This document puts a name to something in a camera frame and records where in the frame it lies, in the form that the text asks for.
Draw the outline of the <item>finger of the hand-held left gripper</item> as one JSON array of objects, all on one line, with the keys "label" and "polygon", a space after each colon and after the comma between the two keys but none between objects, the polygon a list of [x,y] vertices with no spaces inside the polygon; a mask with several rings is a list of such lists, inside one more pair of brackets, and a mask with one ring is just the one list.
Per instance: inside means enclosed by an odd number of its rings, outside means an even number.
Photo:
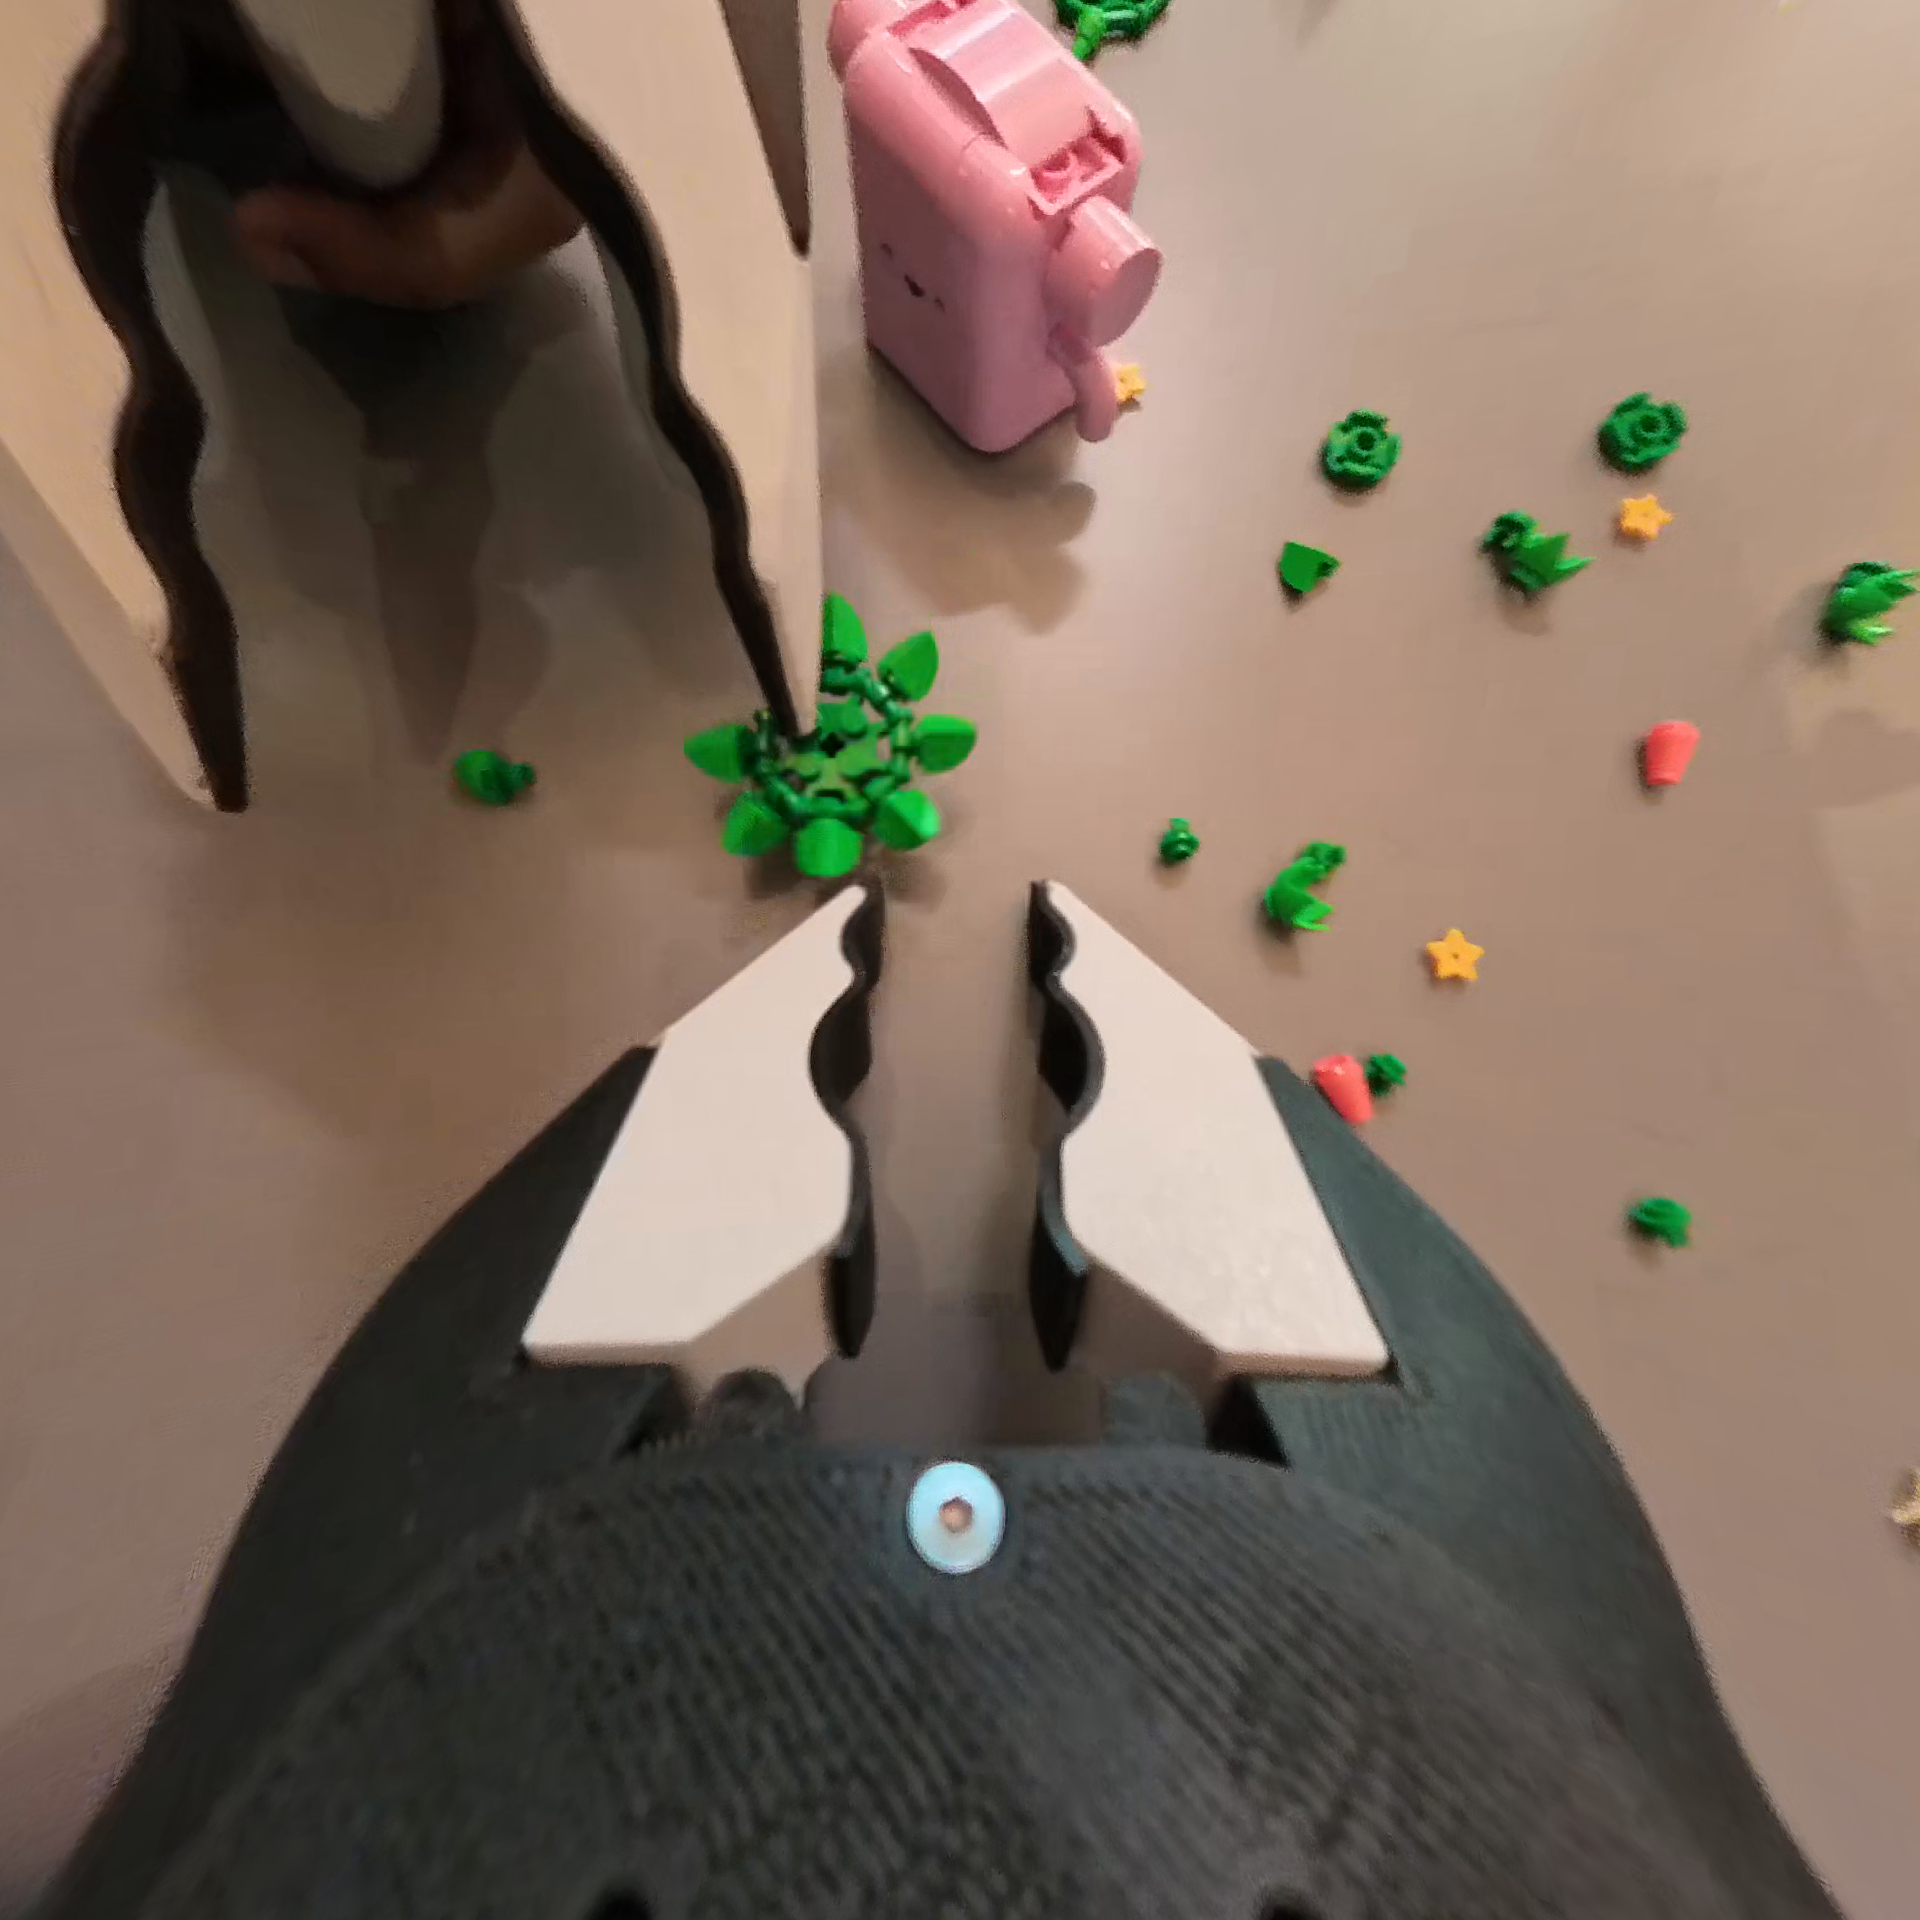
[{"label": "finger of the hand-held left gripper", "polygon": [[517,1],[501,39],[527,144],[607,269],[628,380],[704,505],[760,703],[804,734],[824,546],[799,5]]},{"label": "finger of the hand-held left gripper", "polygon": [[137,5],[5,5],[1,524],[57,630],[183,792],[249,805],[229,599],[200,546],[199,389],[149,271]]}]

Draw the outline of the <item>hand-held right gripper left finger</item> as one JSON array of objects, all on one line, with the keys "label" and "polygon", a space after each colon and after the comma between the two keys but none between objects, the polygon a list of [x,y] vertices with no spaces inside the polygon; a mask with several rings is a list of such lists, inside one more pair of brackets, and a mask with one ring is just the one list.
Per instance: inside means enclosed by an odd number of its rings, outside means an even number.
[{"label": "hand-held right gripper left finger", "polygon": [[872,1324],[882,898],[845,885],[671,1022],[520,1332],[543,1369],[660,1364],[693,1401],[766,1373],[801,1401]]}]

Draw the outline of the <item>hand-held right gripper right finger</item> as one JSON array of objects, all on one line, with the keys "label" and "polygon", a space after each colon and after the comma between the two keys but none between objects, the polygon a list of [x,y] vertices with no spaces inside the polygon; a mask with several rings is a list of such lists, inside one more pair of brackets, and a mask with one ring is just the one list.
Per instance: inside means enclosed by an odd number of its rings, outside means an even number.
[{"label": "hand-held right gripper right finger", "polygon": [[1385,1376],[1258,1048],[1057,879],[1030,885],[1024,951],[1054,1108],[1025,1263],[1047,1369]]}]

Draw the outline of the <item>person's left hand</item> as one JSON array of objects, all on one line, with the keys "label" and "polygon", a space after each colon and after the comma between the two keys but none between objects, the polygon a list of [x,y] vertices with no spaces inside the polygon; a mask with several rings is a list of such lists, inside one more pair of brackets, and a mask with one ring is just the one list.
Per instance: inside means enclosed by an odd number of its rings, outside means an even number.
[{"label": "person's left hand", "polygon": [[489,296],[582,226],[517,137],[447,150],[393,199],[270,185],[230,208],[232,239],[266,284],[423,312]]}]

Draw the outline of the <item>pink toy box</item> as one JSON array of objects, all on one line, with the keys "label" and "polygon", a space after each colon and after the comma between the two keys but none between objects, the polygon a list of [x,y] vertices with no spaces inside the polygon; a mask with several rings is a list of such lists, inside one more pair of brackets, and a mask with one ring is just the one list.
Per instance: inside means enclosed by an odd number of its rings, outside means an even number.
[{"label": "pink toy box", "polygon": [[839,1],[826,55],[871,348],[973,450],[1104,441],[1164,271],[1134,113],[1012,1]]}]

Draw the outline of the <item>green toy sprout piece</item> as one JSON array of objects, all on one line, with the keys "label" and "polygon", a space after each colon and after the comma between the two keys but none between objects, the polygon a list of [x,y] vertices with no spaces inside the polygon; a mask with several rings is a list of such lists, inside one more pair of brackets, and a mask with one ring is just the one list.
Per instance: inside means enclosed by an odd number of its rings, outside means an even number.
[{"label": "green toy sprout piece", "polygon": [[1817,616],[1817,632],[1832,647],[1879,647],[1892,634],[1889,614],[1918,592],[1916,567],[1858,560],[1840,570]]},{"label": "green toy sprout piece", "polygon": [[1346,860],[1348,849],[1342,842],[1328,839],[1302,842],[1261,892],[1266,922],[1287,936],[1322,928],[1332,917],[1322,892]]}]

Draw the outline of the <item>green toy stem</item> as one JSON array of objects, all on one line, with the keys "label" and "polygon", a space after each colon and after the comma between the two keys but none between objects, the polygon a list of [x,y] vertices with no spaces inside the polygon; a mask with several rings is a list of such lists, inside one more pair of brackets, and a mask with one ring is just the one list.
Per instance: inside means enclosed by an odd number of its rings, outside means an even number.
[{"label": "green toy stem", "polygon": [[1089,64],[1116,42],[1137,42],[1164,18],[1170,1],[1049,1],[1049,8],[1068,37],[1072,58]]}]

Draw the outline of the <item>green toy grass piece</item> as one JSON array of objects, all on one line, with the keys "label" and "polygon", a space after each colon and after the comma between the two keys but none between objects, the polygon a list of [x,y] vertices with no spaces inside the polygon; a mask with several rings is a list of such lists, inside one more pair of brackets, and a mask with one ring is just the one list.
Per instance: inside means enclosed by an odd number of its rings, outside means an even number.
[{"label": "green toy grass piece", "polygon": [[1593,564],[1593,557],[1577,556],[1568,535],[1549,535],[1524,512],[1501,512],[1493,519],[1479,542],[1481,556],[1495,569],[1504,588],[1536,599],[1562,585]]}]

